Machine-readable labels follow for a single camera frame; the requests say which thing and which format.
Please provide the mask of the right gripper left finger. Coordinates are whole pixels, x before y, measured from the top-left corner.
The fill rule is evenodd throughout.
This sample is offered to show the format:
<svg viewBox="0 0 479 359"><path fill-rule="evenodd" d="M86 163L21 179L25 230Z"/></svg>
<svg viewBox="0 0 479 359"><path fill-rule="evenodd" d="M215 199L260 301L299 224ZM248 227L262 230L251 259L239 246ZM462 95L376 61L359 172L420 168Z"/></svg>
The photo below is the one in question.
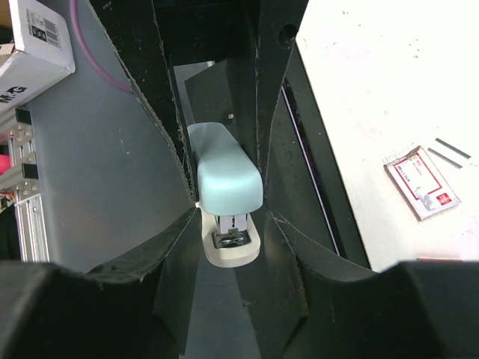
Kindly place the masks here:
<svg viewBox="0 0 479 359"><path fill-rule="evenodd" d="M88 273L1 263L3 358L178 358L186 351L201 213Z"/></svg>

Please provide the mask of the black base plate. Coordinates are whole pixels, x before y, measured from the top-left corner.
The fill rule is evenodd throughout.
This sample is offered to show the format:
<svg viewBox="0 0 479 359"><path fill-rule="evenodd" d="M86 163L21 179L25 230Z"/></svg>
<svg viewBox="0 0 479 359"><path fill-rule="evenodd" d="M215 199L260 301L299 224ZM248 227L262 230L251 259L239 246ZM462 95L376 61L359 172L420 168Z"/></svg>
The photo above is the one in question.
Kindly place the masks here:
<svg viewBox="0 0 479 359"><path fill-rule="evenodd" d="M308 266L351 281L373 275L299 50L294 49L272 122L269 202Z"/></svg>

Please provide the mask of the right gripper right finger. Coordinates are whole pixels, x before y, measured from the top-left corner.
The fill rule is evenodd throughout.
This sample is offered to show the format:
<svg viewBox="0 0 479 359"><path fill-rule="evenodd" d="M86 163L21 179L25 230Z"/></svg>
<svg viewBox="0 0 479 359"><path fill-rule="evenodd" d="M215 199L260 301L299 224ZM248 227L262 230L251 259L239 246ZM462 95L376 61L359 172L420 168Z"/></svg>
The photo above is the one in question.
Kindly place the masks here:
<svg viewBox="0 0 479 359"><path fill-rule="evenodd" d="M263 358L476 358L478 264L409 261L376 273L261 209Z"/></svg>

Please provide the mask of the aluminium frame rail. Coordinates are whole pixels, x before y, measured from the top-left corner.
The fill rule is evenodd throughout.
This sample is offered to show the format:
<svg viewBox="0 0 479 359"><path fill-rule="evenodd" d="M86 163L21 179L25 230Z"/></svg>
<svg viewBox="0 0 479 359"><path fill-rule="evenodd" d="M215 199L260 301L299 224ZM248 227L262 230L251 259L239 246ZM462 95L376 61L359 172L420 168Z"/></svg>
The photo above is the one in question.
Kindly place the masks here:
<svg viewBox="0 0 479 359"><path fill-rule="evenodd" d="M1 115L1 144L7 146L10 164L1 175L1 193L6 194L14 206L21 259L48 262L34 132L28 110L12 108Z"/></svg>

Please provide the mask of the light blue stapler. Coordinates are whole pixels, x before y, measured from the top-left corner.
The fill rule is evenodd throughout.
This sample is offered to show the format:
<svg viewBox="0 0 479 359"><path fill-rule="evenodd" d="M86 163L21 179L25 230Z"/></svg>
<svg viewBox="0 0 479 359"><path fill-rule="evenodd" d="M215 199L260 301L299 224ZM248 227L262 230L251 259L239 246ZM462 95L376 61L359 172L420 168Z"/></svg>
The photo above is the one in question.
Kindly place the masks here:
<svg viewBox="0 0 479 359"><path fill-rule="evenodd" d="M251 214L263 205L259 170L221 123L187 128L197 167L201 240L208 261L219 268L248 265L260 253L261 239Z"/></svg>

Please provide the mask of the staple strips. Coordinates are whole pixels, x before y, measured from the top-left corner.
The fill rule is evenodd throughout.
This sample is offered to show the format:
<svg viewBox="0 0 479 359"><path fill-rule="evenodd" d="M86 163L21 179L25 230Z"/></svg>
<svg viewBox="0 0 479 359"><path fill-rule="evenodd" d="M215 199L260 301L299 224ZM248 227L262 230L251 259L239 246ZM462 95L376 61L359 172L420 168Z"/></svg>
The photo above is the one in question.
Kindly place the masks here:
<svg viewBox="0 0 479 359"><path fill-rule="evenodd" d="M428 144L427 150L455 168L467 168L472 165L471 155L442 138L436 137Z"/></svg>

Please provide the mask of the white cardboard box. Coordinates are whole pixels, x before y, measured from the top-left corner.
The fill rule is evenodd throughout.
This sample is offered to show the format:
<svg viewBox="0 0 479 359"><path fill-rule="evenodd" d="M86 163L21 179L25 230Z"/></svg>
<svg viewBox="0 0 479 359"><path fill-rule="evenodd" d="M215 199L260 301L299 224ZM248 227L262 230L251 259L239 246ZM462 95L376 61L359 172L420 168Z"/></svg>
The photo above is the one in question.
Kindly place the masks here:
<svg viewBox="0 0 479 359"><path fill-rule="evenodd" d="M2 1L1 113L24 105L76 71L65 19L39 1Z"/></svg>

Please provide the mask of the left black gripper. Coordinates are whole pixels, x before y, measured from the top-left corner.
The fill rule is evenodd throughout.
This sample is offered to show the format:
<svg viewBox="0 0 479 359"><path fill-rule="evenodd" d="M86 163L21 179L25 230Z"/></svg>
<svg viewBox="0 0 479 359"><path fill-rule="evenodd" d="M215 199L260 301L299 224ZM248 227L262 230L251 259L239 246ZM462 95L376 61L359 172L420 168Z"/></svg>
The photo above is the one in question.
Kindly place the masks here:
<svg viewBox="0 0 479 359"><path fill-rule="evenodd" d="M192 202L198 199L192 150L171 62L180 66L243 59L257 46L257 164L267 178L272 118L307 1L90 1L89 5L133 94L173 154Z"/></svg>

